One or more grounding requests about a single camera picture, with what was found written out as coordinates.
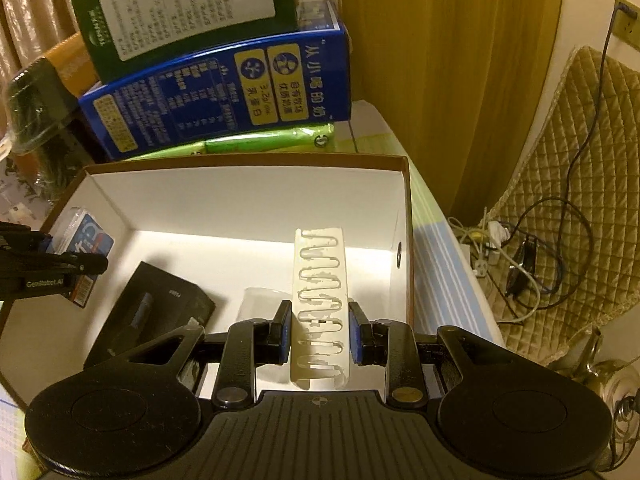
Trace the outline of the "green packaged item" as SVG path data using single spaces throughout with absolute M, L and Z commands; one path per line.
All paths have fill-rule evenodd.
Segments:
M 333 124 L 256 131 L 163 148 L 148 154 L 129 157 L 129 160 L 228 153 L 327 151 L 333 148 L 334 136 L 335 127 Z

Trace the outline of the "dark green glass jar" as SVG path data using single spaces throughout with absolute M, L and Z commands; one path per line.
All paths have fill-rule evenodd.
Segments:
M 41 198 L 56 202 L 94 162 L 91 131 L 78 99 L 42 56 L 8 83 L 4 104 L 12 153 L 32 167 L 25 179 Z

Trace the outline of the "green Terun box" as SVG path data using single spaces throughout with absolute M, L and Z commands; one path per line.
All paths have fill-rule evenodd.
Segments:
M 174 58 L 292 32 L 298 0 L 72 0 L 104 84 Z

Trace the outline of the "white cutout paper box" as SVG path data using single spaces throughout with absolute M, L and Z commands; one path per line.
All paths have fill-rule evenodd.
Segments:
M 339 389 L 349 380 L 347 269 L 343 230 L 295 232 L 291 382 Z

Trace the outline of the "black Flyco shaver box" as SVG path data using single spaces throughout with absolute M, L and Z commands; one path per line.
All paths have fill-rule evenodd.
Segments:
M 92 367 L 195 320 L 216 308 L 200 286 L 140 262 L 106 318 L 85 360 Z

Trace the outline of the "beige curtain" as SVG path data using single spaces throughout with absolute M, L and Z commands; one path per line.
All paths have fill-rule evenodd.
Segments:
M 70 0 L 1 0 L 2 87 L 48 51 L 76 96 L 99 81 Z

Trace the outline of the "wall power socket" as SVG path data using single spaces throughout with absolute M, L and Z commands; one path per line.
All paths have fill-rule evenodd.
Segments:
M 613 35 L 634 50 L 640 50 L 638 6 L 628 0 L 615 0 Z

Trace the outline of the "blue milk carton box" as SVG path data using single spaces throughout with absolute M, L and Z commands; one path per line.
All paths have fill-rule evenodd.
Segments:
M 352 114 L 347 30 L 333 2 L 304 2 L 294 32 L 209 48 L 97 84 L 79 105 L 111 160 L 344 122 Z

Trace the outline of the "brown cardboard box white inside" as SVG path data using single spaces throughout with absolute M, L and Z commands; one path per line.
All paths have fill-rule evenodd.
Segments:
M 229 154 L 87 168 L 43 222 L 51 232 L 83 209 L 111 235 L 107 271 L 85 307 L 61 296 L 1 309 L 1 383 L 19 406 L 78 373 L 139 263 L 197 284 L 223 332 L 244 292 L 289 292 L 294 235 L 339 228 L 347 288 L 369 318 L 413 320 L 408 162 L 357 154 Z

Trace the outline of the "quilted beige chair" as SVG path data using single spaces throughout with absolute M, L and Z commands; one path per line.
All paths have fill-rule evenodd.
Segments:
M 547 365 L 639 303 L 639 74 L 576 49 L 532 149 L 488 217 L 536 247 L 538 312 L 500 328 L 506 348 Z M 484 291 L 495 318 L 524 315 L 533 287 L 506 300 L 508 264 Z

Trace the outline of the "white power strip with plugs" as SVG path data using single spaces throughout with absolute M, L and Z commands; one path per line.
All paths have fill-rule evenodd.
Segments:
M 447 219 L 447 222 L 459 242 L 464 242 L 465 240 L 469 240 L 471 242 L 472 246 L 477 252 L 478 260 L 488 261 L 485 254 L 486 252 L 488 252 L 487 247 L 489 247 L 490 249 L 498 252 L 498 254 L 504 260 L 506 260 L 506 262 L 510 263 L 511 266 L 514 266 L 514 268 L 516 269 L 516 275 L 526 278 L 526 280 L 529 282 L 529 285 L 533 287 L 535 293 L 534 306 L 522 316 L 514 316 L 514 318 L 511 318 L 510 320 L 499 320 L 497 324 L 524 324 L 526 321 L 532 318 L 538 312 L 541 304 L 541 289 L 538 282 L 534 279 L 533 275 L 529 271 L 527 271 L 521 263 L 517 263 L 511 256 L 506 253 L 506 251 L 502 248 L 502 243 L 496 240 L 495 237 L 490 234 L 488 229 L 482 229 L 478 226 L 465 226 L 461 221 L 454 217 L 449 217 Z

